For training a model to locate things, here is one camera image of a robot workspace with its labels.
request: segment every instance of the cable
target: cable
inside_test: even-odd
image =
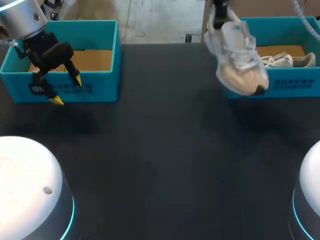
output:
[[[313,29],[313,27],[307,21],[307,19],[304,15],[299,3],[297,2],[297,0],[292,0],[292,3],[293,3],[293,7],[294,7],[295,12],[301,18],[302,23],[305,25],[306,29],[309,31],[309,33],[311,33],[312,36],[315,37],[315,39],[317,39],[320,42],[320,35]]]

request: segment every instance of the blue storage box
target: blue storage box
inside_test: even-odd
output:
[[[316,18],[306,19],[319,34]],[[249,17],[241,20],[248,23],[257,47],[301,45],[305,54],[314,53],[316,56],[316,67],[268,68],[269,89],[264,95],[248,98],[320,97],[320,42],[308,32],[300,17]],[[230,99],[244,98],[230,91],[227,95]]]
[[[109,71],[80,71],[82,87],[75,87],[66,71],[50,71],[46,75],[47,81],[64,102],[117,101],[121,67],[117,21],[49,21],[45,30],[47,33],[54,32],[60,42],[69,42],[74,50],[112,50]],[[31,92],[32,73],[28,72],[29,66],[28,57],[19,59],[14,48],[10,47],[0,69],[4,84],[16,103],[48,102],[45,95]]]

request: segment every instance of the floor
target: floor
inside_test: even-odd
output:
[[[200,34],[204,5],[204,0],[66,0],[60,19],[116,19],[126,44],[184,43],[186,33]]]

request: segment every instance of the black table surface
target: black table surface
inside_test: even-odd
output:
[[[227,100],[216,67],[201,44],[124,45],[116,103],[15,104],[1,83],[0,135],[57,157],[84,240],[289,240],[320,99]]]

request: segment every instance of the white sneaker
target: white sneaker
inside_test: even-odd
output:
[[[263,56],[260,58],[265,68],[305,68],[316,66],[316,55],[312,52],[303,57],[294,57],[285,52],[276,56]]]
[[[266,70],[260,65],[256,39],[250,35],[247,23],[240,21],[228,7],[221,29],[214,29],[216,8],[212,7],[204,41],[218,60],[216,76],[229,90],[239,95],[263,94],[269,87]]]

